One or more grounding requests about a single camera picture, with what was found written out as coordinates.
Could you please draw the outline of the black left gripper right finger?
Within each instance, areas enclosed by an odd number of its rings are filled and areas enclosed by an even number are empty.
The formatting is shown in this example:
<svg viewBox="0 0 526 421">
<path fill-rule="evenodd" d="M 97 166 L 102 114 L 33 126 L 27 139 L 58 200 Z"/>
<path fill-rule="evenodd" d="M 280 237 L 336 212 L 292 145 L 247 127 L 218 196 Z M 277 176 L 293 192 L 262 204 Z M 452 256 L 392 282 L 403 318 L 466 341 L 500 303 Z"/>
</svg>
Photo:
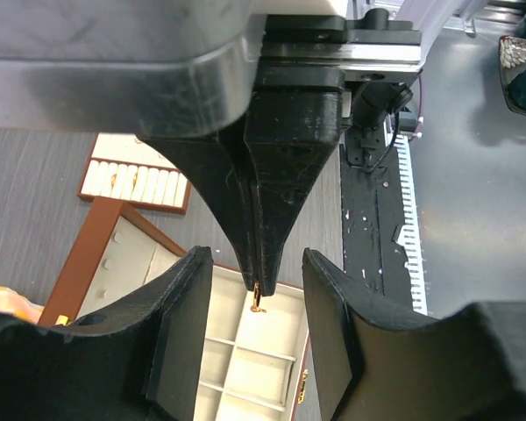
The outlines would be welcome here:
<svg viewBox="0 0 526 421">
<path fill-rule="evenodd" d="M 435 319 L 306 249 L 305 308 L 324 420 L 526 420 L 526 302 Z"/>
</svg>

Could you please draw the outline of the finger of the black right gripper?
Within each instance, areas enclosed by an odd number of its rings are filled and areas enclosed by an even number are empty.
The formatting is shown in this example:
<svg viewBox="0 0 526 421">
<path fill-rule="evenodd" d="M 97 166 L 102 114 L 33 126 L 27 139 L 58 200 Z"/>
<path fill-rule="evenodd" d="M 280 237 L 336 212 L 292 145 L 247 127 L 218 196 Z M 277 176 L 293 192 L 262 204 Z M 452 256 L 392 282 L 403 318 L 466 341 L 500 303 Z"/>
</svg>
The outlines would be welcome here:
<svg viewBox="0 0 526 421">
<path fill-rule="evenodd" d="M 219 131 L 191 139 L 139 137 L 171 161 L 193 184 L 236 254 L 245 287 L 257 281 L 252 206 L 243 136 Z"/>
<path fill-rule="evenodd" d="M 338 90 L 261 91 L 252 96 L 245 144 L 252 162 L 254 274 L 263 295 L 275 292 L 283 249 L 341 132 Z"/>
</svg>

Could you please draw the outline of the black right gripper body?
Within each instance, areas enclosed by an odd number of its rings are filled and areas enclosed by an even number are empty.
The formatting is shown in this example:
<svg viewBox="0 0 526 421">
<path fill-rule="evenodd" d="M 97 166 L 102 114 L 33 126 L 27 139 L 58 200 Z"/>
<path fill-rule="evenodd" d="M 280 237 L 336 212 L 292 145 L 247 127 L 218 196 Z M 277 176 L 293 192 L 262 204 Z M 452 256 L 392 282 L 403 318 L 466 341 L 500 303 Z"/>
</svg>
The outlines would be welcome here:
<svg viewBox="0 0 526 421">
<path fill-rule="evenodd" d="M 270 15 L 250 116 L 290 131 L 371 132 L 410 100 L 422 41 L 382 8 L 361 18 Z"/>
</svg>

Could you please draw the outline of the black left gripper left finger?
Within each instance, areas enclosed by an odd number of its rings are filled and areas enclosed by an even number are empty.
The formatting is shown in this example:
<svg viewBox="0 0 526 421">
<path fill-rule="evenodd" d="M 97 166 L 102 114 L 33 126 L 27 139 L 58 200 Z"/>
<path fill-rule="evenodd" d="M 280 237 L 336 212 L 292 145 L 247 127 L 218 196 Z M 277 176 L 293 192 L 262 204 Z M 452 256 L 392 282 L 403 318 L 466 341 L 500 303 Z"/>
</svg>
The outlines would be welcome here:
<svg viewBox="0 0 526 421">
<path fill-rule="evenodd" d="M 0 420 L 190 420 L 213 261 L 197 246 L 70 325 L 0 313 Z"/>
</svg>

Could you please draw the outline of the brown jewelry box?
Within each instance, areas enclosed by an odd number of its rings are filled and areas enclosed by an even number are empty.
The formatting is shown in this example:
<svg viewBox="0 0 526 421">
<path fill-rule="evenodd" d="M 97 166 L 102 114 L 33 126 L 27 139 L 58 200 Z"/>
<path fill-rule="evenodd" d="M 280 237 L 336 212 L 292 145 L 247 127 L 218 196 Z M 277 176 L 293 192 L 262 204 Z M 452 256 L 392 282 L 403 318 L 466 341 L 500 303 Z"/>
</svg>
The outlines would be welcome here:
<svg viewBox="0 0 526 421">
<path fill-rule="evenodd" d="M 184 251 L 129 204 L 96 198 L 40 316 L 100 333 L 145 326 L 143 395 L 168 420 L 291 420 L 305 395 L 302 289 L 256 300 L 239 271 Z"/>
</svg>

